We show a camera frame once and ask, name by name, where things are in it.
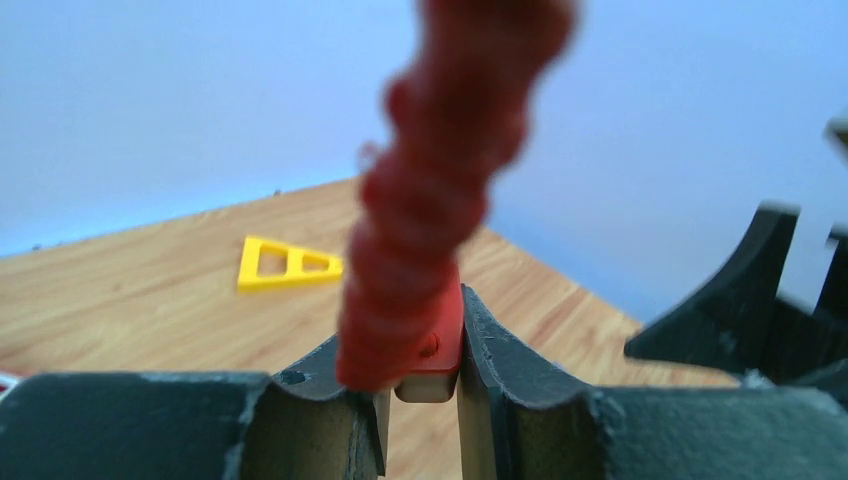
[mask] white wall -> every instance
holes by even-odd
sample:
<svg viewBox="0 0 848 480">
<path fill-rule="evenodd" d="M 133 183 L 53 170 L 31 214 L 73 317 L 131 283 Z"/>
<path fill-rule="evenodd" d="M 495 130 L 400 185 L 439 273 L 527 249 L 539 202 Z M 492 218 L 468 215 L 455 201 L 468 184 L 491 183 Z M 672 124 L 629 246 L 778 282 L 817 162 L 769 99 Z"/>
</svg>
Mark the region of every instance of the white wall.
<svg viewBox="0 0 848 480">
<path fill-rule="evenodd" d="M 812 303 L 848 169 L 844 0 L 587 2 L 491 220 L 649 320 L 765 198 L 804 210 L 783 289 Z M 31 0 L 0 15 L 0 254 L 342 178 L 385 140 L 411 2 Z"/>
</svg>

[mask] red rope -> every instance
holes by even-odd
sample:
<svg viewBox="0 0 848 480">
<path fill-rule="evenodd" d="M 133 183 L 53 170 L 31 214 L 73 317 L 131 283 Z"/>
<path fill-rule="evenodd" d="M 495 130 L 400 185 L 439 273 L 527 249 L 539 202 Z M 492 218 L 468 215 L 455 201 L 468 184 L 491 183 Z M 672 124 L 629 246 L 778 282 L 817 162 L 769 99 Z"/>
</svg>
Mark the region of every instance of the red rope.
<svg viewBox="0 0 848 480">
<path fill-rule="evenodd" d="M 527 132 L 532 87 L 570 36 L 572 2 L 424 0 L 424 43 L 386 95 L 393 144 L 365 176 L 339 318 L 339 383 L 378 391 L 414 366 L 492 176 Z"/>
</svg>

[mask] wooden table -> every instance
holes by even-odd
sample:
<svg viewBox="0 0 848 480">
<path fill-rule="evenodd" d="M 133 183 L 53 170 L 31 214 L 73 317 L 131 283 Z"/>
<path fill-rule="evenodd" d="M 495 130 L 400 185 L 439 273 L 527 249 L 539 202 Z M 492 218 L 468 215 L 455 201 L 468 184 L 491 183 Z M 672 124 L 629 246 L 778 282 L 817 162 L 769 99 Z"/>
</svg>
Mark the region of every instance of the wooden table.
<svg viewBox="0 0 848 480">
<path fill-rule="evenodd" d="M 0 369 L 278 371 L 334 333 L 340 284 L 237 295 L 244 237 L 342 254 L 355 180 L 0 260 Z M 728 384 L 622 357 L 637 322 L 489 230 L 463 281 L 552 361 L 597 384 Z M 460 478 L 456 404 L 393 402 L 388 478 Z"/>
</svg>

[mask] yellow plastic triangle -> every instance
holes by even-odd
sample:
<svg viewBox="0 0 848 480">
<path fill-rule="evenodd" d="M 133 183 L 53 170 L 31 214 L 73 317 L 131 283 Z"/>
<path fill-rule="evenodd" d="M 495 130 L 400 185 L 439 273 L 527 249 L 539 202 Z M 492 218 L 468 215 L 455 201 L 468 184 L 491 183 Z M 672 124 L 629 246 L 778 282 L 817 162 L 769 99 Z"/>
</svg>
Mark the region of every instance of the yellow plastic triangle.
<svg viewBox="0 0 848 480">
<path fill-rule="evenodd" d="M 259 258 L 263 253 L 273 253 L 286 259 L 286 271 L 276 275 L 259 274 Z M 305 264 L 319 265 L 319 269 L 304 269 Z M 248 236 L 239 268 L 238 291 L 258 292 L 274 288 L 299 287 L 339 280 L 342 277 L 342 259 L 329 253 L 289 245 L 283 242 Z"/>
</svg>

